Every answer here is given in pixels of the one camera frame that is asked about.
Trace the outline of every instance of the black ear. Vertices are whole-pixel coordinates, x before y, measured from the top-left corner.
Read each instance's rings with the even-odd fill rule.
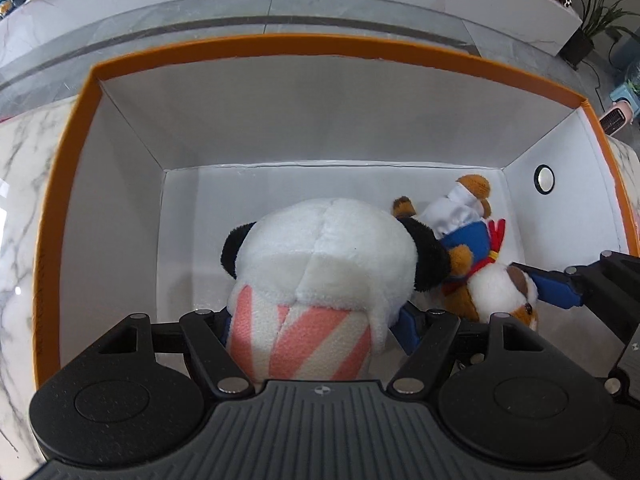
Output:
[[[225,245],[222,247],[220,263],[233,279],[236,278],[236,256],[238,256],[240,246],[254,224],[255,222],[252,222],[251,224],[244,224],[240,227],[236,227],[229,233],[229,236],[226,237]]]
[[[415,218],[398,218],[418,249],[414,288],[424,292],[439,285],[451,272],[449,252],[436,240],[433,231]]]

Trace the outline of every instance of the pink striped fabric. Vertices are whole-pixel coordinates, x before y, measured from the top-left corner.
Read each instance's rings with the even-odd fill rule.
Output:
[[[236,301],[228,351],[255,383],[265,379],[348,381],[369,366],[365,312],[264,300],[245,285]]]

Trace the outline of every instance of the plush toy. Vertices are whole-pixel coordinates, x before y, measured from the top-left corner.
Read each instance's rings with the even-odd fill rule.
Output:
[[[431,229],[357,200],[301,202],[234,229],[227,349],[252,380],[354,380],[449,255]]]
[[[447,310],[472,321],[488,321],[494,312],[509,312],[535,329],[535,284],[517,267],[496,262],[506,223],[504,219],[484,221],[491,215],[490,191],[485,177],[469,174],[421,214],[405,196],[395,200],[392,212],[396,218],[415,217],[428,225],[449,252],[451,275],[442,285]]]

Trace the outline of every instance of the pink stripe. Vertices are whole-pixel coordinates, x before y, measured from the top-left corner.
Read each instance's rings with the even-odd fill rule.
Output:
[[[371,350],[371,328],[367,329],[358,339],[356,346],[353,347],[351,353],[342,361],[340,368],[337,369],[332,381],[353,381],[358,377],[358,372],[362,368],[364,359]]]
[[[254,359],[251,345],[252,290],[249,285],[238,294],[231,331],[231,358],[254,381]]]
[[[310,307],[278,338],[269,361],[269,376],[292,379],[322,341],[348,315],[348,310]]]
[[[278,305],[278,330],[282,328],[284,320],[287,319],[289,307],[287,305]]]

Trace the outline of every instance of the black cable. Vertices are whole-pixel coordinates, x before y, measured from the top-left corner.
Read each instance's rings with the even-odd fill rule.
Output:
[[[618,44],[618,42],[616,42],[616,43],[614,43],[614,44],[612,44],[612,45],[611,45],[611,48],[609,49],[609,54],[607,55],[607,59],[609,59],[609,64],[610,64],[613,68],[615,68],[615,69],[616,69],[616,70],[618,70],[619,72],[622,72],[622,69],[621,69],[621,68],[618,68],[617,66],[615,66],[615,65],[613,64],[613,62],[611,61],[611,51],[613,50],[613,47],[615,47],[617,44]]]
[[[596,95],[598,96],[598,101],[600,101],[600,108],[602,108],[602,113],[604,113],[604,105],[602,104],[602,99],[600,99],[600,92],[598,92],[598,90],[600,89],[600,76],[598,75],[598,73],[596,72],[596,69],[594,69],[594,67],[587,63],[585,60],[582,60],[582,62],[591,67],[591,70],[593,70],[593,73],[596,75],[596,77],[598,78],[598,86],[595,87],[596,90]]]

